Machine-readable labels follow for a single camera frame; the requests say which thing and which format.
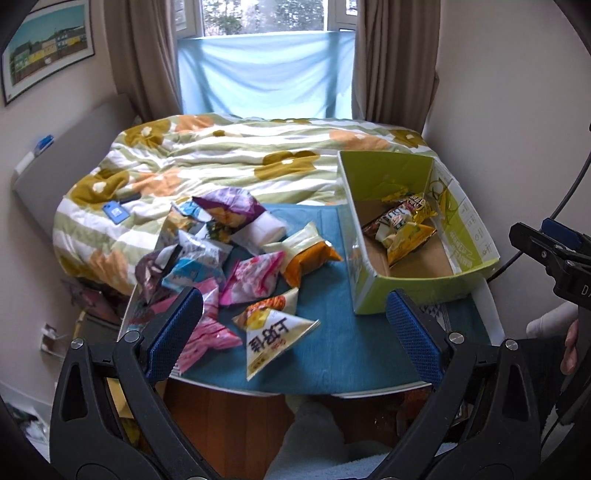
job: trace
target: finger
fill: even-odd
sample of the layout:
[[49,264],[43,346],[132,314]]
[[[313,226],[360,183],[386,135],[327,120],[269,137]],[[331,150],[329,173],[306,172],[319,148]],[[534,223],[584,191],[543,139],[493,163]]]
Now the finger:
[[569,332],[566,334],[566,341],[564,344],[572,348],[576,345],[577,340],[579,338],[579,321],[575,320],[572,325],[569,327]]
[[579,354],[576,347],[567,349],[564,353],[564,358],[560,364],[560,371],[563,375],[572,375],[577,368],[579,362]]

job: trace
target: yellow snack bag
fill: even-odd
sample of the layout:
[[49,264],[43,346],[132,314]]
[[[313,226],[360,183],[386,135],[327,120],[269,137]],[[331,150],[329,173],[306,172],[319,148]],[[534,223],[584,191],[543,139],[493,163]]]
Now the yellow snack bag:
[[292,288],[301,286],[302,275],[320,268],[328,260],[343,261],[332,244],[320,236],[314,222],[282,242],[264,245],[263,250],[285,252],[280,272]]
[[252,317],[255,321],[246,328],[247,380],[320,324],[271,309],[257,310]]
[[386,241],[390,243],[388,247],[388,265],[392,267],[397,261],[425,244],[435,232],[437,230],[428,225],[420,225],[414,222],[405,223],[397,233],[386,238]]
[[421,225],[436,215],[422,195],[409,195],[399,200],[380,217],[367,223],[362,231],[364,235],[380,242],[388,250],[388,264],[392,267],[437,232],[431,226]]

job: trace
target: purple snack bag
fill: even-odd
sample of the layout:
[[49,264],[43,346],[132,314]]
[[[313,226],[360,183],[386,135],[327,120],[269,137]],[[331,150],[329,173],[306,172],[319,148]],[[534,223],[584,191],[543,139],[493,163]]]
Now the purple snack bag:
[[265,211],[247,190],[237,187],[224,187],[202,197],[193,197],[193,201],[215,221],[231,228],[248,225]]

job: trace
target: green cardboard box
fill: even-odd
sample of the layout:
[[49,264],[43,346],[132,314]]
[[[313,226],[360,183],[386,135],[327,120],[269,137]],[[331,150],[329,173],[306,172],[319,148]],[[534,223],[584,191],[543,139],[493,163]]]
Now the green cardboard box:
[[[489,276],[499,252],[472,203],[438,158],[394,152],[342,151],[337,191],[353,308],[385,311],[386,296],[403,288],[419,305],[468,295]],[[386,250],[361,232],[387,207],[380,200],[404,186],[435,199],[437,234],[392,268]]]

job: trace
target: snack bag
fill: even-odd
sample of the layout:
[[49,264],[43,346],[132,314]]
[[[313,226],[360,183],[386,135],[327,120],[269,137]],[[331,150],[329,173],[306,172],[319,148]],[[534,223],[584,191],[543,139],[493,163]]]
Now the snack bag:
[[209,240],[192,238],[189,241],[184,235],[184,232],[180,232],[181,238],[187,241],[189,247],[187,250],[183,249],[172,271],[164,277],[162,285],[180,292],[183,287],[191,287],[194,283],[213,277],[223,288],[226,285],[226,276],[222,264],[228,253]]
[[193,197],[193,201],[214,218],[231,228],[240,228],[258,218],[265,208],[245,189],[225,187]]
[[320,322],[272,309],[257,310],[246,329],[246,379],[251,380]]
[[285,252],[281,274],[290,287],[301,286],[302,275],[320,268],[328,260],[342,262],[343,258],[328,240],[324,240],[314,222],[282,242],[267,244],[265,252]]
[[257,303],[246,307],[246,310],[240,315],[235,316],[232,320],[242,330],[246,328],[254,321],[255,316],[253,313],[257,310],[262,309],[273,309],[279,312],[289,313],[290,315],[296,314],[297,297],[300,292],[299,288],[292,288],[290,291],[286,291],[283,295],[277,297],[271,297],[270,299],[261,300]]
[[285,237],[285,224],[269,212],[263,212],[252,223],[231,236],[232,241],[248,250],[251,255],[264,253],[263,245],[277,242]]
[[428,225],[408,222],[393,235],[386,238],[390,243],[388,247],[388,265],[392,267],[397,261],[406,257],[410,252],[415,251],[424,245],[437,232]]
[[277,286],[284,255],[283,252],[275,252],[236,263],[220,298],[220,305],[246,303],[270,296]]
[[436,215],[425,198],[420,195],[411,195],[400,200],[392,209],[369,222],[362,230],[368,237],[384,243],[386,237],[398,232],[405,223],[423,223]]
[[193,330],[175,365],[175,370],[181,375],[210,348],[225,350],[242,345],[242,340],[238,335],[217,321],[219,286],[216,281],[209,278],[194,286],[203,295],[203,316]]
[[178,250],[175,252],[176,247],[177,245],[170,245],[144,255],[135,266],[135,279],[142,287],[142,296],[146,303],[154,300],[164,269],[169,261],[175,260],[171,259],[173,254],[178,253]]
[[410,195],[363,228],[363,234],[380,242],[388,250],[388,265],[397,261],[429,240],[435,232],[431,226],[421,225],[437,215],[420,195]]

